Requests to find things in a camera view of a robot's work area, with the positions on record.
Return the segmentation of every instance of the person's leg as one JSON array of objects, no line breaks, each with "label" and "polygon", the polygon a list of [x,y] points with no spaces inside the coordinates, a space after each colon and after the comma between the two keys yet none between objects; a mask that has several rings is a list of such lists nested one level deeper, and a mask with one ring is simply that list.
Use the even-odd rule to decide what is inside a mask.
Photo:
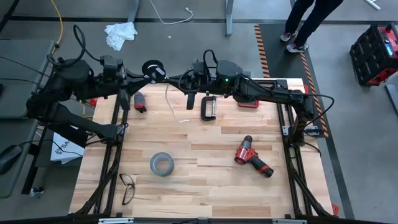
[{"label": "person's leg", "polygon": [[287,50],[289,48],[293,50],[294,48],[304,47],[299,52],[306,51],[308,48],[306,44],[307,39],[342,2],[343,0],[317,0],[313,11],[300,28],[297,38],[292,45],[287,46]]},{"label": "person's leg", "polygon": [[287,42],[297,30],[305,11],[313,4],[314,0],[297,0],[286,21],[285,32],[280,36],[281,41]]}]

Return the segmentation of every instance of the black tape roll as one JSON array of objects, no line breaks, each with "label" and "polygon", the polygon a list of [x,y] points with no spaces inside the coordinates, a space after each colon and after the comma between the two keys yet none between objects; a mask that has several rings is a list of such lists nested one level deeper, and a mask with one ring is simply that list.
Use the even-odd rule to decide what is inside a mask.
[{"label": "black tape roll", "polygon": [[[160,161],[168,161],[169,167],[165,171],[159,171],[157,165]],[[150,169],[158,176],[166,177],[170,175],[174,170],[174,161],[172,157],[166,152],[158,152],[150,159]]]}]

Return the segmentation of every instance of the eyeglasses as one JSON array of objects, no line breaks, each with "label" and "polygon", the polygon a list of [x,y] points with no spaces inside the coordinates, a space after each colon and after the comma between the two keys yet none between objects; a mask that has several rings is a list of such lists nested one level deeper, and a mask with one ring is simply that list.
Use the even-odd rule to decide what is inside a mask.
[{"label": "eyeglasses", "polygon": [[126,190],[124,191],[122,205],[127,205],[131,202],[134,194],[136,193],[136,186],[132,177],[127,174],[119,174],[120,179],[122,180],[123,184],[126,186]]}]

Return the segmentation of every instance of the gray floor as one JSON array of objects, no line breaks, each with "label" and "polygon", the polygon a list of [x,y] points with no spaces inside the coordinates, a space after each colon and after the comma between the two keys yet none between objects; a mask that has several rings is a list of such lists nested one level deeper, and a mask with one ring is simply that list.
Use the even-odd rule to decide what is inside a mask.
[{"label": "gray floor", "polygon": [[[63,16],[67,17],[127,17],[127,0],[110,4],[107,0],[56,1]],[[224,0],[154,0],[164,18],[185,18],[183,10],[189,7],[195,18],[222,19]],[[290,0],[235,0],[235,19],[286,19],[290,12]],[[379,0],[382,7],[376,11],[362,0],[346,0],[333,12],[331,21],[385,21],[398,20],[395,9],[398,1]],[[56,16],[48,0],[22,0],[15,16]],[[155,18],[156,15],[146,0],[142,0],[138,17]],[[261,76],[258,50],[253,24],[234,24],[234,35],[224,37],[224,24],[189,23],[163,26],[159,23],[137,23],[139,35],[136,40],[125,42],[120,52],[105,44],[105,25],[100,22],[77,22],[85,32],[87,47],[94,55],[111,54],[123,58],[133,72],[140,72],[141,65],[149,59],[165,64],[169,74],[184,72],[193,59],[201,57],[205,49],[213,49],[218,58],[233,60],[255,77]],[[57,55],[73,57],[80,50],[72,34],[72,23],[66,22],[65,37]],[[397,223],[398,176],[394,170],[395,129],[398,117],[384,89],[361,88],[354,79],[348,55],[351,44],[368,26],[344,25],[321,26],[308,40],[310,55],[320,91],[336,99],[336,106],[328,113],[330,129],[343,169],[349,197],[356,219]],[[10,21],[1,32],[1,39],[53,39],[59,35],[58,22]],[[101,67],[90,58],[87,61],[95,72]],[[341,205],[333,169],[323,141],[325,170],[333,203]],[[75,185],[77,169],[54,169],[43,171],[38,185],[46,193],[40,199],[14,195],[0,200],[0,220],[15,218],[47,217],[64,215]],[[57,207],[50,200],[58,201]]]}]

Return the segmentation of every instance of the wooden table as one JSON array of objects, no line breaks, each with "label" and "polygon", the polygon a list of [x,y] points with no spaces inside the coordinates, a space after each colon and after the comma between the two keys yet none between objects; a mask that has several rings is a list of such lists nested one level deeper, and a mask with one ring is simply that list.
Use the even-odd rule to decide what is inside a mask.
[{"label": "wooden table", "polygon": [[[301,79],[287,79],[287,83],[290,89],[304,91]],[[129,112],[119,173],[133,177],[136,194],[130,204],[121,205],[125,186],[118,178],[114,214],[161,218],[283,218],[287,213],[293,214],[275,103],[260,102],[258,109],[240,108],[232,97],[217,98],[216,120],[204,122],[200,119],[204,95],[197,94],[194,109],[187,111],[187,97],[169,86],[168,99],[177,120],[189,120],[179,123],[167,105],[165,88],[166,85],[147,85],[141,92],[148,112]],[[110,123],[115,99],[113,96],[98,100],[93,120]],[[271,178],[264,178],[250,164],[235,163],[234,154],[247,134],[253,137],[252,145],[259,157],[275,170]],[[317,145],[312,138],[307,141]],[[97,187],[104,152],[103,144],[86,148],[71,212],[77,211]],[[168,177],[156,176],[149,167],[157,152],[167,152],[174,159],[175,169]],[[302,160],[308,188],[331,213],[319,153],[302,147]],[[304,212],[302,193],[297,189]],[[107,194],[105,190],[102,209]]]}]

